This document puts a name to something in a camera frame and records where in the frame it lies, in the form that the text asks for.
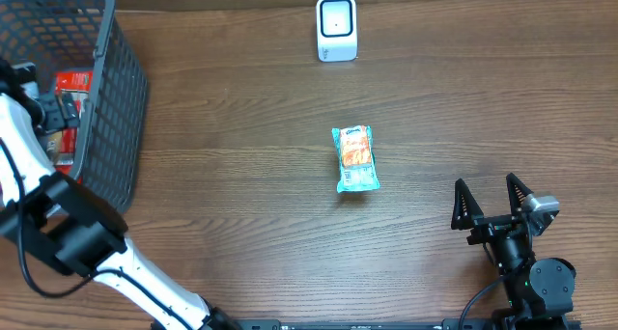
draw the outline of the red package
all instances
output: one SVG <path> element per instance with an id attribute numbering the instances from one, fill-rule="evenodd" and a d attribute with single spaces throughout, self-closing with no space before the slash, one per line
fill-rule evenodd
<path id="1" fill-rule="evenodd" d="M 88 71 L 66 71 L 56 73 L 55 94 L 71 94 L 75 109 L 81 118 L 82 102 L 88 98 L 93 73 Z M 77 140 L 77 128 L 68 128 L 62 131 L 62 139 L 58 149 L 56 170 L 68 174 L 75 158 L 75 142 Z"/>

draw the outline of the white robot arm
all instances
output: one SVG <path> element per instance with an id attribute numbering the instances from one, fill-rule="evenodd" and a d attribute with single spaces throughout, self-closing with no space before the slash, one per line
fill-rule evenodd
<path id="1" fill-rule="evenodd" d="M 56 171 L 35 136 L 30 115 L 18 102 L 6 94 L 0 94 L 0 126 L 0 138 L 7 148 L 4 151 L 5 153 L 0 153 L 0 184 L 2 184 L 4 192 L 3 200 L 7 206 L 7 211 L 3 212 L 3 216 L 0 217 L 0 234 L 11 237 L 11 233 L 13 233 L 13 237 L 16 237 L 16 230 L 23 229 L 11 226 L 11 223 L 14 223 L 15 220 L 11 220 L 10 209 L 15 208 L 14 204 L 21 199 L 17 180 L 14 177 L 15 170 L 9 162 L 9 155 L 12 156 L 14 165 L 21 175 L 25 195 L 39 189 L 42 185 L 42 178 L 50 178 Z M 55 211 L 58 207 L 60 205 L 56 204 L 51 210 Z M 71 215 L 70 212 L 73 208 L 63 208 L 63 210 Z M 120 214 L 115 214 L 118 216 L 115 220 L 122 221 Z M 46 218 L 49 215 L 48 210 L 42 216 Z M 90 228 L 81 228 L 80 230 L 90 230 L 96 224 L 99 223 L 94 223 Z M 78 231 L 78 229 L 75 229 L 74 233 L 68 234 L 73 234 L 79 238 Z M 26 235 L 22 239 L 26 241 L 35 240 L 30 235 Z M 117 290 L 132 300 L 137 306 L 154 317 L 165 329 L 204 328 L 211 315 L 211 310 L 202 297 L 187 291 L 148 261 L 128 236 L 121 237 L 121 240 L 124 241 L 126 249 L 112 251 L 112 254 L 106 259 L 98 261 L 94 270 L 90 271 L 88 275 L 95 276 L 95 281 Z M 66 240 L 65 242 L 70 242 L 66 243 L 69 245 L 78 244 L 77 241 L 79 239 Z M 28 242 L 23 246 L 26 249 L 30 247 Z M 69 261 L 68 253 L 65 252 L 71 249 L 75 250 L 74 247 L 68 246 L 57 248 L 57 252 L 48 257 L 51 261 Z M 36 253 L 30 249 L 29 251 L 38 258 L 41 254 L 44 254 L 41 251 Z"/>

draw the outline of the snack package in basket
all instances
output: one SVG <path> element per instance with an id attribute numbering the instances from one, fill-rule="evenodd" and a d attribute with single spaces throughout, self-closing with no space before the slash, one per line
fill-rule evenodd
<path id="1" fill-rule="evenodd" d="M 57 96 L 70 94 L 79 112 L 83 113 L 82 102 L 88 98 L 93 73 L 87 71 L 64 71 L 56 73 L 54 93 Z M 47 142 L 47 155 L 57 171 L 68 174 L 75 159 L 77 128 L 67 128 L 50 136 Z"/>
<path id="2" fill-rule="evenodd" d="M 333 128 L 332 138 L 339 155 L 341 174 L 337 192 L 379 189 L 371 127 L 359 125 L 342 129 Z"/>

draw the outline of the white plug-in device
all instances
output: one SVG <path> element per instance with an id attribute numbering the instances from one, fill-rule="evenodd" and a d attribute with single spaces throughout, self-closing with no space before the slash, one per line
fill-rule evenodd
<path id="1" fill-rule="evenodd" d="M 319 0 L 316 4 L 316 23 L 320 60 L 337 62 L 356 58 L 356 1 Z"/>

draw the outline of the gray plastic basket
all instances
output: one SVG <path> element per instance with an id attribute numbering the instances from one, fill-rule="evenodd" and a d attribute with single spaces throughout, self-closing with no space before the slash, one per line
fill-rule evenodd
<path id="1" fill-rule="evenodd" d="M 47 91 L 55 73 L 92 69 L 70 175 L 125 212 L 133 197 L 146 75 L 114 17 L 115 0 L 0 0 L 0 56 L 37 65 Z"/>

